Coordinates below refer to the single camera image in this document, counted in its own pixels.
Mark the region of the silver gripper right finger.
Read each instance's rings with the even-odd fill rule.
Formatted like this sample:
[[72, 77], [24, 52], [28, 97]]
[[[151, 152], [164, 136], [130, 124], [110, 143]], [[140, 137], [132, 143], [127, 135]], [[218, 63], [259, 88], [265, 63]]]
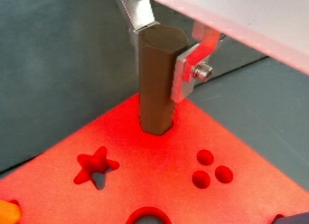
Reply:
[[179, 103], [192, 92], [195, 80], [206, 81], [213, 68], [206, 61], [219, 40], [221, 32], [199, 22], [194, 22], [191, 37], [198, 42], [176, 58], [171, 99]]

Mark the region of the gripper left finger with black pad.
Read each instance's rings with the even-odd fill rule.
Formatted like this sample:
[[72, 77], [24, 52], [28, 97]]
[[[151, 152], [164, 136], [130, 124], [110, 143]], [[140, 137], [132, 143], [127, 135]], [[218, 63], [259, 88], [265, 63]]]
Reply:
[[130, 29], [130, 41], [138, 46], [140, 32], [158, 24], [150, 0], [116, 0]]

